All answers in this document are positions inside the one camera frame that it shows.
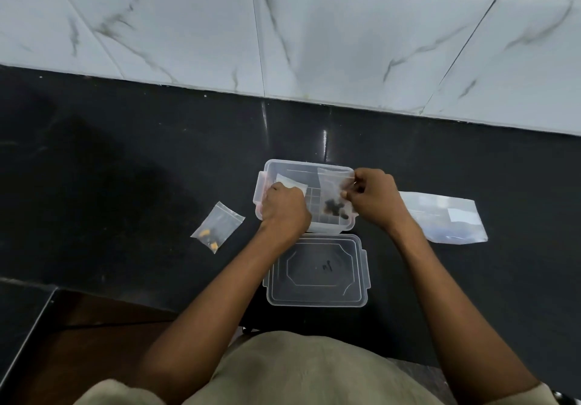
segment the container lid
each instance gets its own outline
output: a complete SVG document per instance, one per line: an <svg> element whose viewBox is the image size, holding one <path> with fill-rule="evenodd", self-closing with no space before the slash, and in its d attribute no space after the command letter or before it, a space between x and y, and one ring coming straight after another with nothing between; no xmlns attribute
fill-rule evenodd
<svg viewBox="0 0 581 405"><path fill-rule="evenodd" d="M354 173L353 169L347 166L297 162L292 160L268 160L264 165L264 171L260 171L258 174L254 198L252 199L254 204L256 204L256 217L262 220L262 200L264 193L277 181L277 176L280 174L289 178L291 181L308 186L305 199L307 208L309 208L309 212L313 216L308 232L337 234L353 229L357 213L351 209L346 214L347 218L324 213L324 203L321 202L321 185L317 168L325 168L326 170L338 173L345 173L346 171Z"/></svg>
<svg viewBox="0 0 581 405"><path fill-rule="evenodd" d="M357 235L305 233L263 280L273 306L362 307L371 287Z"/></svg>

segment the white packet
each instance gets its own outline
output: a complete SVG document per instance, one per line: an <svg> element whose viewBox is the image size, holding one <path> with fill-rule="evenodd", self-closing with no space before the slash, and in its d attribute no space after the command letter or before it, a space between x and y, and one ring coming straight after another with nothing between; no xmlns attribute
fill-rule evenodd
<svg viewBox="0 0 581 405"><path fill-rule="evenodd" d="M228 239L245 217L238 215L221 202L215 204L210 214L191 236L208 246L213 253Z"/></svg>
<svg viewBox="0 0 581 405"><path fill-rule="evenodd" d="M411 216L433 243L467 245L488 241L474 200L400 192Z"/></svg>
<svg viewBox="0 0 581 405"><path fill-rule="evenodd" d="M349 218L353 213L353 205L341 197L341 191L355 181L355 172L317 168L317 174L321 187L320 213Z"/></svg>
<svg viewBox="0 0 581 405"><path fill-rule="evenodd" d="M305 185L304 183L296 182L292 178L288 178L288 177L283 176L283 174L277 174L277 182L282 183L287 188L299 188L299 189L301 189L301 191L303 191L304 196L307 195L307 189L309 188L309 185Z"/></svg>

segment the plastic container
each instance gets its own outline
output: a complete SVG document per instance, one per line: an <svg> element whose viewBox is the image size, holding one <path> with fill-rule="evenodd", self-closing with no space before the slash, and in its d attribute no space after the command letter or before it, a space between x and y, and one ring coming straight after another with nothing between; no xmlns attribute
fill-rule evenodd
<svg viewBox="0 0 581 405"><path fill-rule="evenodd" d="M273 306L362 307L371 287L357 235L305 233L263 280Z"/></svg>
<svg viewBox="0 0 581 405"><path fill-rule="evenodd" d="M308 185L305 199L310 213L313 215L308 232L337 234L350 231L355 225L357 213L350 210L348 218L335 217L321 213L321 187L317 168L325 168L331 171L351 171L346 166L325 165L320 163L295 162L292 160L268 160L264 165L264 171L258 173L256 189L252 201L256 204L256 217L262 220L262 199L266 190L276 181L277 174L281 174L299 183Z"/></svg>

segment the backsplash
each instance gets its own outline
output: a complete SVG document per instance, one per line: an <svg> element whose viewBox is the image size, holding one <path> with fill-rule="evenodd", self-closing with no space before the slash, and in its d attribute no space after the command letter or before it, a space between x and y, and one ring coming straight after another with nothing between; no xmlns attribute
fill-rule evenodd
<svg viewBox="0 0 581 405"><path fill-rule="evenodd" d="M0 64L581 135L579 0L0 0Z"/></svg>

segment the black countertop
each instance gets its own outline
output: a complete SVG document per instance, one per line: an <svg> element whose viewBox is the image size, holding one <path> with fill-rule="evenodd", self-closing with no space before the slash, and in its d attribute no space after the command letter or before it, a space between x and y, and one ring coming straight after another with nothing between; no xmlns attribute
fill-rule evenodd
<svg viewBox="0 0 581 405"><path fill-rule="evenodd" d="M0 281L0 389L53 292L54 288Z"/></svg>
<svg viewBox="0 0 581 405"><path fill-rule="evenodd" d="M258 227L266 160L378 167L476 201L490 240L437 254L541 379L581 396L581 138L15 68L0 89L0 276L180 311ZM218 201L246 221L213 255L190 235ZM274 307L260 287L243 324L436 364L395 247L352 232L365 307Z"/></svg>

